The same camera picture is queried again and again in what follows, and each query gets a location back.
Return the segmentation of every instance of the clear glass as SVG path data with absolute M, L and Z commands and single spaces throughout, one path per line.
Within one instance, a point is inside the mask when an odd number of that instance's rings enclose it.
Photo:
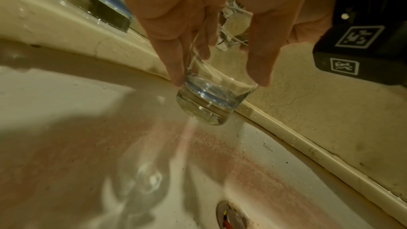
M 220 9 L 217 44 L 207 44 L 206 32 L 214 28 L 210 24 L 213 18 L 208 18 L 195 36 L 185 82 L 177 94 L 177 102 L 186 113 L 212 125 L 224 124 L 257 87 L 246 72 L 247 31 L 252 15 L 230 6 Z

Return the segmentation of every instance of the sink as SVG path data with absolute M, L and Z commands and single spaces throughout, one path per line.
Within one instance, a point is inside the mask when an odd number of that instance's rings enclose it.
M 219 228 L 229 201 L 259 229 L 404 228 L 234 113 L 190 118 L 165 79 L 0 42 L 0 228 Z

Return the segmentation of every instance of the water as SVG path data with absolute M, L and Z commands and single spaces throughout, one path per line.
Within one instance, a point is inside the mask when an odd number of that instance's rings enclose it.
M 237 95 L 231 90 L 196 75 L 187 75 L 177 102 L 189 115 L 212 125 L 224 124 L 250 91 Z

